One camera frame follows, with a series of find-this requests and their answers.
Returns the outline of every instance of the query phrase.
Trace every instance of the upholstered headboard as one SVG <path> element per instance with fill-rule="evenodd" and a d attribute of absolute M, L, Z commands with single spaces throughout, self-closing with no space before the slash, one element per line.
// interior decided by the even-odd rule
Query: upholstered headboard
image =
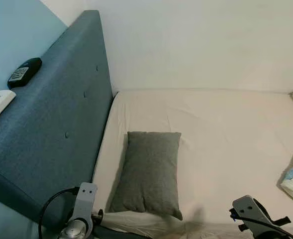
<path fill-rule="evenodd" d="M 50 196 L 91 181 L 112 102 L 98 11 L 83 12 L 41 58 L 0 115 L 0 201 L 34 221 Z M 45 224 L 69 204 L 57 199 Z"/>

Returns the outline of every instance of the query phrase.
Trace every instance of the black cable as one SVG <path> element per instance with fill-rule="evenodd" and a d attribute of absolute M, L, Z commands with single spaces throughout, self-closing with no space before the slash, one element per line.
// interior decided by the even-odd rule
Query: black cable
<path fill-rule="evenodd" d="M 56 193 L 55 195 L 53 195 L 51 198 L 49 198 L 49 200 L 43 205 L 43 208 L 41 210 L 40 213 L 40 218 L 39 218 L 39 222 L 38 222 L 38 235 L 39 235 L 39 239 L 42 239 L 42 220 L 43 220 L 43 215 L 45 214 L 45 211 L 47 209 L 47 207 L 49 206 L 49 204 L 52 202 L 52 200 L 54 200 L 56 197 L 58 197 L 59 195 L 63 194 L 63 193 L 67 193 L 70 192 L 73 195 L 77 195 L 79 192 L 80 187 L 74 187 L 74 188 L 68 188 L 65 190 L 62 190 L 58 193 Z"/>
<path fill-rule="evenodd" d="M 283 230 L 283 229 L 280 228 L 280 227 L 277 227 L 277 226 L 274 226 L 274 225 L 271 225 L 271 224 L 268 224 L 268 223 L 264 223 L 264 222 L 262 222 L 262 221 L 258 221 L 258 220 L 255 220 L 255 219 L 251 219 L 251 218 L 237 217 L 237 216 L 235 216 L 235 215 L 230 215 L 230 217 L 231 217 L 232 219 L 238 219 L 238 220 L 242 220 L 242 221 L 248 221 L 248 222 L 252 222 L 252 223 L 256 223 L 256 224 L 260 224 L 260 225 L 264 225 L 264 226 L 266 226 L 266 227 L 269 227 L 269 228 L 275 229 L 275 230 L 277 230 L 277 231 L 279 231 L 279 232 L 281 232 L 281 233 L 283 233 L 283 234 L 285 234 L 285 235 L 287 235 L 287 236 L 289 236 L 289 237 L 291 237 L 291 238 L 293 239 L 293 235 L 292 235 L 292 234 L 286 232 L 285 230 Z"/>

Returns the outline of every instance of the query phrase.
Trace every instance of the mattress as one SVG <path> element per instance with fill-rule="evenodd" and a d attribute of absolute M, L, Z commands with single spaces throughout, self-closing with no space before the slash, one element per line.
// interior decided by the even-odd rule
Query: mattress
<path fill-rule="evenodd" d="M 182 133 L 177 172 L 182 222 L 149 213 L 107 212 L 121 174 L 128 131 Z M 152 238 L 176 230 L 189 232 L 187 225 L 227 225 L 225 228 L 239 235 L 236 226 L 240 222 L 234 223 L 228 210 L 235 199 L 251 195 L 273 220 L 288 216 L 292 223 L 283 228 L 292 229 L 293 200 L 279 186 L 291 164 L 290 95 L 231 90 L 123 91 L 111 107 L 96 164 L 94 211 L 106 212 L 103 226 Z M 215 235 L 220 233 L 221 227 L 214 228 Z"/>

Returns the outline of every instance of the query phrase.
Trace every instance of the white wall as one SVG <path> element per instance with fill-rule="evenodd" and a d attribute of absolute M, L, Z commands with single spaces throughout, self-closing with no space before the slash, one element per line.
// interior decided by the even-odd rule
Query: white wall
<path fill-rule="evenodd" d="M 293 89 L 293 0 L 87 0 L 113 90 Z"/>
<path fill-rule="evenodd" d="M 41 0 L 66 26 L 84 11 L 84 0 Z"/>

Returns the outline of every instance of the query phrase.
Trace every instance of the small gray cushion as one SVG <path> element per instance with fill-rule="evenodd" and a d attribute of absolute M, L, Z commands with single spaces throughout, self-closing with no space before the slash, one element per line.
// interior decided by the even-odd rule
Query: small gray cushion
<path fill-rule="evenodd" d="M 110 211 L 150 212 L 183 219 L 178 205 L 181 133 L 128 132 L 122 175 Z"/>

